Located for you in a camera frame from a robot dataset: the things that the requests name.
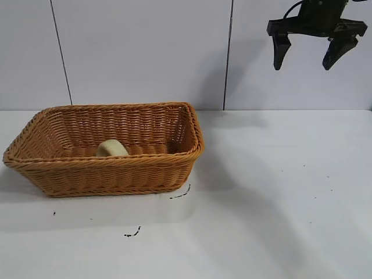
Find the black debris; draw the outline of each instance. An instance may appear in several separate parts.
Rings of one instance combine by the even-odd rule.
[[[190,188],[191,188],[191,184],[188,184],[188,189],[186,191],[186,193],[182,194],[182,195],[179,195],[179,196],[174,196],[174,197],[171,197],[170,199],[176,199],[176,198],[180,198],[182,196],[186,196],[187,193],[190,191]]]
[[[124,234],[125,237],[135,237],[140,232],[141,226],[138,227],[138,230],[135,232],[135,234]]]

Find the woven basket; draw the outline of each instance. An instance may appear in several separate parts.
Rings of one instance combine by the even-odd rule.
[[[109,139],[130,155],[96,157]],[[180,188],[203,149],[188,103],[61,106],[37,113],[3,162],[52,197],[150,194]]]

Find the tile grout line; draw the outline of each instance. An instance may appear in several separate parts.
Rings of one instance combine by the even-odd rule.
[[[227,44],[226,71],[225,71],[225,88],[223,92],[222,110],[226,109],[227,74],[228,74],[228,63],[229,63],[229,58],[230,58],[231,32],[233,29],[233,13],[234,13],[234,0],[231,0],[230,25],[228,28],[228,44]]]
[[[66,72],[65,60],[64,60],[64,58],[63,58],[62,47],[61,47],[61,45],[60,45],[60,39],[59,39],[59,33],[58,33],[58,28],[57,28],[56,16],[55,16],[55,14],[54,14],[53,2],[52,2],[52,0],[49,0],[49,1],[50,1],[50,4],[51,4],[52,15],[53,15],[53,21],[54,21],[54,27],[55,27],[55,30],[56,30],[57,41],[58,41],[58,45],[59,45],[60,58],[61,58],[61,60],[62,60],[63,71],[64,71],[64,73],[65,73],[65,79],[66,79],[66,84],[67,84],[67,90],[68,90],[68,92],[69,92],[70,103],[71,103],[71,105],[72,105],[73,103],[72,103],[72,97],[71,97],[71,91],[70,91],[69,79],[67,78],[67,72]]]

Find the white wall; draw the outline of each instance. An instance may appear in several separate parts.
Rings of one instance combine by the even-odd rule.
[[[0,42],[0,110],[70,103],[48,0],[2,0]]]
[[[267,22],[294,2],[234,1],[226,109],[372,108],[372,1],[347,5],[344,18],[363,20],[371,30],[330,71],[322,66],[327,39],[304,35],[289,36],[292,47],[275,71]]]
[[[54,0],[74,104],[221,109],[229,0]]]

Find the wicker basket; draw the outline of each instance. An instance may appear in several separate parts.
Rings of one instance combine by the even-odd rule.
[[[129,156],[95,156],[119,140]],[[3,162],[52,197],[150,194],[180,188],[204,144],[188,103],[61,106],[37,113]]]

